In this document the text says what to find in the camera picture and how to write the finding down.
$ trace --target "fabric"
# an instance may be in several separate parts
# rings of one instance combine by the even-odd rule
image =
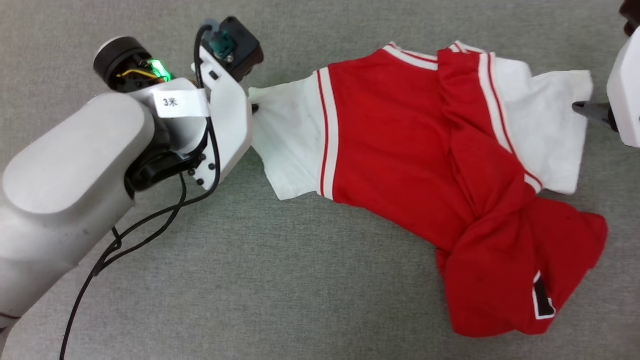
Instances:
[[[462,335],[545,332],[602,253],[602,217],[536,196],[547,183],[575,191],[586,124],[565,115],[591,96],[588,72],[532,78],[459,42],[438,58],[391,43],[250,93],[266,110],[254,147],[278,196],[315,180],[434,244]]]
[[[484,52],[461,42],[454,44],[451,50],[464,53]],[[380,61],[380,54],[383,53],[421,69],[438,68],[436,57],[404,51],[393,43],[358,62],[377,67],[374,71],[389,71],[393,68],[397,78],[411,76],[407,71],[395,69],[396,63]],[[489,95],[486,98],[492,119],[497,121],[492,126],[497,130],[495,136],[500,144],[509,152],[517,154],[537,192],[544,187],[567,195],[575,193],[587,120],[573,112],[571,105],[591,98],[591,74],[588,71],[568,71],[532,77],[529,66],[521,61],[496,58],[490,67],[487,63],[483,64],[479,77],[483,92]],[[489,82],[490,72],[495,73],[495,83]],[[329,176],[322,177],[324,183],[319,183],[318,180],[322,175],[318,164],[322,161],[321,152],[324,151],[321,142],[326,140],[322,139],[321,134],[323,111],[327,108],[330,115],[333,111],[333,89],[326,84],[319,86],[319,81],[321,82],[321,76],[314,75],[291,84],[249,90],[250,99],[262,107],[254,118],[256,131],[253,147],[265,162],[265,172],[280,200],[292,199],[313,190],[322,194],[324,183],[330,183],[333,179],[331,168],[335,165],[330,162]],[[386,86],[389,88],[399,86],[391,85],[393,79],[388,81]],[[429,87],[421,89],[421,96],[425,101],[436,101],[438,95],[435,80],[432,79],[431,83],[424,79],[421,81]],[[359,85],[363,88],[367,86],[365,83]],[[323,103],[321,91],[327,93],[330,99],[327,103]],[[404,102],[395,98],[384,101],[382,104],[391,104],[388,109],[397,109],[398,104]],[[504,117],[504,124],[497,120],[500,116]],[[330,116],[328,120],[331,121],[334,117]]]

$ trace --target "gray surface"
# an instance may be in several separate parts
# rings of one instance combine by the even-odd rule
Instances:
[[[106,91],[92,59],[117,35],[137,37],[190,76],[199,23],[236,15],[266,54],[244,83],[251,86],[301,79],[391,40],[434,53],[460,39],[525,60],[536,73],[592,70],[602,99],[625,41],[620,3],[2,0],[0,167]],[[278,202],[251,151],[213,199],[185,209],[157,242],[93,282],[68,358],[638,359],[639,161],[640,150],[590,128],[578,193],[546,196],[607,217],[599,265],[546,335],[473,340],[451,331],[431,245],[317,195]],[[120,227],[178,197],[177,180],[144,193]],[[107,241],[18,324],[6,359],[57,356],[73,301]]]

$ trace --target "green led light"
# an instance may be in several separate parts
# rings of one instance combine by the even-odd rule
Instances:
[[[164,68],[164,65],[162,65],[160,60],[151,60],[151,68],[157,77],[164,78],[166,82],[171,81],[171,73]]]

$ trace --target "black patch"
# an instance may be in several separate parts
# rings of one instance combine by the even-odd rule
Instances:
[[[538,317],[548,318],[550,316],[554,316],[556,314],[556,310],[549,302],[549,297],[547,296],[547,289],[545,289],[545,282],[542,281],[542,276],[536,281],[534,285],[534,291],[536,292],[536,300],[538,300]]]

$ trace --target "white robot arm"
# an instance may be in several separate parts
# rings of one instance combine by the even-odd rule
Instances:
[[[640,24],[640,2],[625,1],[620,13],[628,20],[625,33],[630,38],[609,76],[609,103],[576,102],[573,109],[619,133],[625,145],[640,147],[640,31],[636,31]]]
[[[94,63],[115,92],[91,100],[0,174],[0,355],[18,320],[134,206],[136,192],[182,172],[211,191],[251,146],[252,106],[238,82],[263,61],[262,49],[235,18],[207,23],[193,65],[211,89],[206,114],[163,115],[176,109],[157,104],[193,105],[204,90],[172,79],[135,39],[117,38]],[[183,98],[164,101],[174,94]]]

